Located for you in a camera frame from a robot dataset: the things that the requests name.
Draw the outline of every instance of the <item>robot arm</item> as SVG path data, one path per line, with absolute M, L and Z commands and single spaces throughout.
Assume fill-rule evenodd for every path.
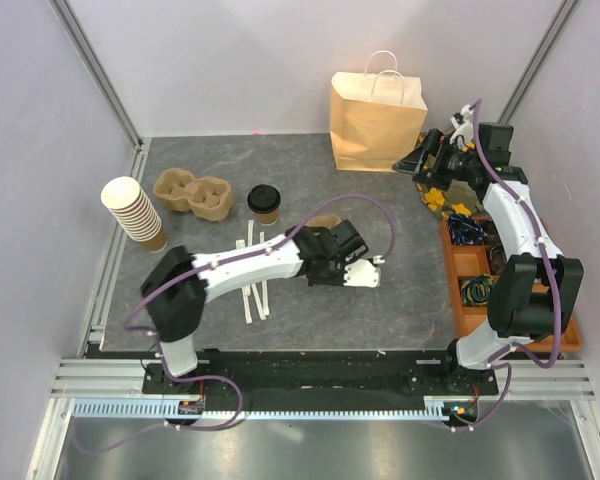
M 472 119 L 471 106 L 467 105 L 451 118 L 455 127 L 451 135 L 430 130 L 421 145 L 397 162 L 394 170 L 409 173 L 414 181 L 442 190 L 447 190 L 453 180 L 466 181 L 496 225 L 507 264 L 489 296 L 487 320 L 449 348 L 454 368 L 485 370 L 496 359 L 494 355 L 506 354 L 499 353 L 506 350 L 503 347 L 514 342 L 527 344 L 552 335 L 554 312 L 551 291 L 534 288 L 538 283 L 548 286 L 548 278 L 528 212 L 490 178 L 472 143 Z M 564 332 L 582 281 L 582 264 L 577 259 L 565 258 L 553 243 L 533 208 L 524 172 L 509 165 L 513 127 L 481 123 L 478 135 L 490 165 L 524 199 L 540 225 L 559 287 Z M 430 155 L 435 157 L 433 164 L 427 163 Z
M 160 285 L 193 268 L 273 247 L 290 231 L 265 245 L 221 253 L 191 255 L 184 247 L 172 248 L 142 284 L 141 293 L 147 297 Z M 292 241 L 272 249 L 270 254 L 218 265 L 174 285 L 147 306 L 169 370 L 181 376 L 196 368 L 193 333 L 200 325 L 207 302 L 264 280 L 299 276 L 306 276 L 309 286 L 374 288 L 380 283 L 380 269 L 376 265 L 380 262 L 363 258 L 368 251 L 366 243 L 348 220 L 330 230 L 303 227 Z

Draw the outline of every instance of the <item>cup stack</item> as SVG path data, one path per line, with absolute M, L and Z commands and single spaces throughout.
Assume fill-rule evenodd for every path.
M 102 189 L 100 200 L 127 235 L 147 250 L 159 252 L 167 244 L 162 220 L 135 179 L 114 178 Z

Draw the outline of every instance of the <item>wooden box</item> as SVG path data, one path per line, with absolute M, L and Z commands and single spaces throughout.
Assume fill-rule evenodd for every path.
M 467 307 L 462 305 L 460 295 L 460 283 L 467 278 L 478 275 L 491 275 L 488 255 L 493 245 L 453 245 L 449 235 L 447 220 L 440 223 L 440 237 L 444 249 L 444 261 L 447 268 L 447 281 L 449 283 L 449 294 L 451 296 L 451 307 L 458 337 L 464 337 L 473 332 L 487 318 L 487 307 Z M 547 287 L 542 284 L 534 285 L 534 291 L 546 291 Z M 541 342 L 529 344 L 534 352 L 551 352 L 553 336 L 549 336 Z M 575 316 L 571 316 L 569 326 L 562 336 L 562 352 L 575 352 L 582 348 L 582 341 L 576 325 Z

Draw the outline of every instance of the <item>reflective floor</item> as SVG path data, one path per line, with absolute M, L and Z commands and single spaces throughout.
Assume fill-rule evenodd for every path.
M 98 448 L 155 420 L 78 422 L 79 441 Z M 415 422 L 247 421 L 222 432 L 160 428 L 96 457 L 65 453 L 68 476 L 58 479 L 593 478 L 570 407 L 556 402 L 505 404 L 473 433 Z

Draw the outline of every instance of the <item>white wall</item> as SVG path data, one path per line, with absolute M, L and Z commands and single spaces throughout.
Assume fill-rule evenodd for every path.
M 495 120 L 559 0 L 71 4 L 140 133 L 177 136 L 326 132 L 331 76 L 381 49 L 422 78 L 428 125 L 478 96 Z
M 540 216 L 584 264 L 576 314 L 600 401 L 600 0 L 581 3 L 512 123 Z
M 0 480 L 24 478 L 132 148 L 45 0 L 0 0 Z

